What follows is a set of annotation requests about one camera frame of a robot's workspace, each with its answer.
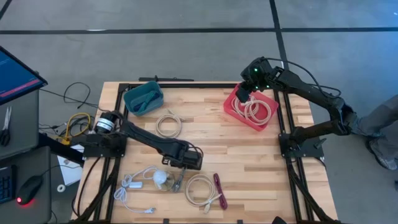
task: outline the gray floor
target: gray floor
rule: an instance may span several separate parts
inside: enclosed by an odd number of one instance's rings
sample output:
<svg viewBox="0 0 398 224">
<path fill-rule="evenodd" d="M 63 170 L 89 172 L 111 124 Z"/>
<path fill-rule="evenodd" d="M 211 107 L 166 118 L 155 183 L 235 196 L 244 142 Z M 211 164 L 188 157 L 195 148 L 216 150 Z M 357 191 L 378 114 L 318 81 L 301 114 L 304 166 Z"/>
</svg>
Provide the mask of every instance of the gray floor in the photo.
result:
<svg viewBox="0 0 398 224">
<path fill-rule="evenodd" d="M 282 28 L 396 27 L 397 1 L 277 1 Z M 263 0 L 12 0 L 0 30 L 146 29 L 181 27 L 273 27 L 269 1 Z M 288 59 L 307 67 L 324 85 L 340 88 L 360 116 L 397 94 L 397 32 L 283 33 Z M 99 100 L 105 81 L 139 77 L 180 77 L 239 81 L 255 57 L 279 57 L 275 33 L 0 35 L 0 45 L 63 93 L 72 82 L 91 87 Z M 302 71 L 292 68 L 309 81 Z M 75 86 L 71 96 L 83 98 Z M 40 122 L 59 124 L 73 113 L 94 109 L 65 104 L 40 94 Z M 316 123 L 328 119 L 312 105 Z M 340 220 L 396 223 L 398 172 L 376 163 L 359 136 L 328 136 L 324 144 L 330 186 Z M 62 182 L 53 173 L 53 187 Z M 53 189 L 58 221 L 70 217 L 76 184 Z"/>
</svg>

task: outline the wooden table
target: wooden table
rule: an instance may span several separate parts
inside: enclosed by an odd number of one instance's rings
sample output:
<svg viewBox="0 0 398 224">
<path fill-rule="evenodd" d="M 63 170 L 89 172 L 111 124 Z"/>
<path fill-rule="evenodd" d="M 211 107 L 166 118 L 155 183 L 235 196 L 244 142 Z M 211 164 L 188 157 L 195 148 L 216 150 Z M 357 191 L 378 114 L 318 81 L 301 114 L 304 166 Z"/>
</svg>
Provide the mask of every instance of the wooden table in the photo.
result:
<svg viewBox="0 0 398 224">
<path fill-rule="evenodd" d="M 103 110 L 113 110 L 119 82 L 104 83 L 99 106 Z M 127 205 L 135 209 L 155 207 L 153 214 L 133 213 L 124 208 L 120 201 L 115 201 L 112 222 L 115 223 L 162 223 L 169 218 L 171 223 L 270 223 L 275 216 L 282 217 L 289 223 L 295 222 L 292 196 L 287 177 L 286 164 L 280 155 L 277 135 L 280 133 L 277 115 L 275 114 L 268 127 L 257 132 L 223 111 L 223 102 L 231 93 L 232 88 L 163 88 L 163 107 L 142 117 L 129 114 L 129 120 L 135 125 L 155 133 L 155 122 L 165 114 L 166 108 L 183 117 L 182 132 L 179 139 L 192 142 L 201 147 L 205 156 L 200 172 L 188 170 L 184 183 L 197 173 L 213 177 L 220 175 L 228 209 L 222 210 L 219 202 L 213 202 L 208 214 L 203 207 L 193 207 L 185 200 L 183 187 L 180 193 L 160 192 L 155 189 L 151 180 L 143 180 L 139 176 L 135 180 L 143 181 L 144 188 L 127 191 Z M 274 98 L 272 90 L 263 92 Z M 282 94 L 281 108 L 287 130 L 288 120 Z M 291 95 L 290 104 L 296 126 L 313 125 L 312 114 L 308 101 Z M 173 121 L 166 120 L 164 130 L 175 129 Z M 176 178 L 179 170 L 161 164 L 162 156 L 155 149 L 135 140 L 128 140 L 126 155 L 121 160 L 118 187 L 126 174 L 133 174 L 149 165 L 169 170 Z M 103 168 L 101 159 L 93 169 L 83 192 L 81 212 L 88 206 L 98 191 Z M 83 180 L 94 159 L 85 162 Z M 322 209 L 337 218 L 333 198 L 331 196 L 325 168 L 315 159 L 303 158 L 308 188 Z M 197 183 L 192 187 L 192 195 L 200 200 L 207 196 L 206 185 Z M 306 218 L 303 198 L 299 193 L 301 211 Z M 101 218 L 104 218 L 108 194 L 103 200 Z"/>
</svg>

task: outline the teal basket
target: teal basket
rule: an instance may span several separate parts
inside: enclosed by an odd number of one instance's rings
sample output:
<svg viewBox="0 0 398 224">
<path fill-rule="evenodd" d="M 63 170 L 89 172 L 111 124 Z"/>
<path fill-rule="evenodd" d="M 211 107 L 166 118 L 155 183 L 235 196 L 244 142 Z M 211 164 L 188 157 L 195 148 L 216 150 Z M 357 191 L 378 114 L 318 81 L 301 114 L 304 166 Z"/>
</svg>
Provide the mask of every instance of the teal basket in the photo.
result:
<svg viewBox="0 0 398 224">
<path fill-rule="evenodd" d="M 163 105 L 163 93 L 155 81 L 147 82 L 124 94 L 127 109 L 136 116 L 142 116 Z"/>
</svg>

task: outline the monitor screen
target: monitor screen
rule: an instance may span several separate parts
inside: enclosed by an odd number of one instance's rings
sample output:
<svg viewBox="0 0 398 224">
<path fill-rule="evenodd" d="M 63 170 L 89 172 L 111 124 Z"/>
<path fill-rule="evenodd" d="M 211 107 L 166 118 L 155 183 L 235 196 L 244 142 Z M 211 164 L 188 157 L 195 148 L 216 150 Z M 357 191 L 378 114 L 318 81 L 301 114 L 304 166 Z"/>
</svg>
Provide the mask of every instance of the monitor screen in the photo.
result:
<svg viewBox="0 0 398 224">
<path fill-rule="evenodd" d="M 0 105 L 46 84 L 32 69 L 0 47 Z"/>
</svg>

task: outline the red basket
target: red basket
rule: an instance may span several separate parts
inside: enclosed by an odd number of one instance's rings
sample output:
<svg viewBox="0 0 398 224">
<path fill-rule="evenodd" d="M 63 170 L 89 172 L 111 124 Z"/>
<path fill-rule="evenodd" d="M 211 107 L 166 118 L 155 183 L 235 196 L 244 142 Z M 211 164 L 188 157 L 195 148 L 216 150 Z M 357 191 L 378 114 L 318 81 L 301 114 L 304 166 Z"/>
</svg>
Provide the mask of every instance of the red basket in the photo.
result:
<svg viewBox="0 0 398 224">
<path fill-rule="evenodd" d="M 242 121 L 243 123 L 247 124 L 248 126 L 252 127 L 256 131 L 264 130 L 264 128 L 267 127 L 269 122 L 267 122 L 266 124 L 260 125 L 260 126 L 256 125 L 253 122 L 251 122 L 250 118 L 249 118 L 249 120 L 247 120 L 244 116 L 241 116 L 240 114 L 237 114 L 237 112 L 235 112 L 235 110 L 233 109 L 231 103 L 234 100 L 234 98 L 236 97 L 235 93 L 238 90 L 238 88 L 239 88 L 239 84 L 237 84 L 235 86 L 235 88 L 232 91 L 232 93 L 224 101 L 224 111 L 226 113 L 228 113 L 229 115 L 233 116 L 234 118 L 236 118 L 236 119 Z M 269 107 L 271 108 L 271 117 L 274 115 L 276 109 L 279 106 L 279 104 L 275 100 L 273 100 L 273 99 L 271 99 L 269 97 L 266 97 L 262 93 L 259 93 L 259 92 L 251 93 L 251 96 L 254 96 L 257 100 L 261 100 L 261 101 L 267 103 L 269 105 Z M 239 108 L 242 111 L 244 110 L 244 106 L 239 105 Z M 267 115 L 268 115 L 267 109 L 263 105 L 259 104 L 259 111 L 256 113 L 256 118 L 257 119 L 264 119 Z"/>
</svg>

